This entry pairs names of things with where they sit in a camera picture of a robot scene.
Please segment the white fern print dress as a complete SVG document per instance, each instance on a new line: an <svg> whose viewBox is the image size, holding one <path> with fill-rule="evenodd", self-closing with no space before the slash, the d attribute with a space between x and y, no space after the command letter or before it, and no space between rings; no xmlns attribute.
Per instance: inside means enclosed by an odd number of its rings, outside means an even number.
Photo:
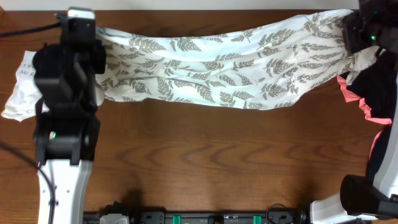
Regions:
<svg viewBox="0 0 398 224"><path fill-rule="evenodd" d="M146 37L98 27L106 70L96 82L106 99L156 100L271 110L343 73L352 82L376 48L345 49L349 10L319 12L244 31L204 37Z"/></svg>

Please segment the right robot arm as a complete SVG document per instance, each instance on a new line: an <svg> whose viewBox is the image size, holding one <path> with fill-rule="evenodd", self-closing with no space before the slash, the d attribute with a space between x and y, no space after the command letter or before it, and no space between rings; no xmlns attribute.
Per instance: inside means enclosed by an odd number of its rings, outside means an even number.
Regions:
<svg viewBox="0 0 398 224"><path fill-rule="evenodd" d="M385 74L397 75L397 1L360 1L343 19L343 40L350 53L376 46L392 55ZM310 204L300 223L369 223L397 218L397 116L387 141L373 147L365 176L346 175L338 194Z"/></svg>

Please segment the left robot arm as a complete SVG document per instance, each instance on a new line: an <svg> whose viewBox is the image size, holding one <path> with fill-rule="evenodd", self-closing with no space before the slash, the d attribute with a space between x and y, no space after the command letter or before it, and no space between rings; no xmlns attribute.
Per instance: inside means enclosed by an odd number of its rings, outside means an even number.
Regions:
<svg viewBox="0 0 398 224"><path fill-rule="evenodd" d="M95 75L105 70L101 41L46 45L33 58L35 158L39 163L39 223L82 223L100 121Z"/></svg>

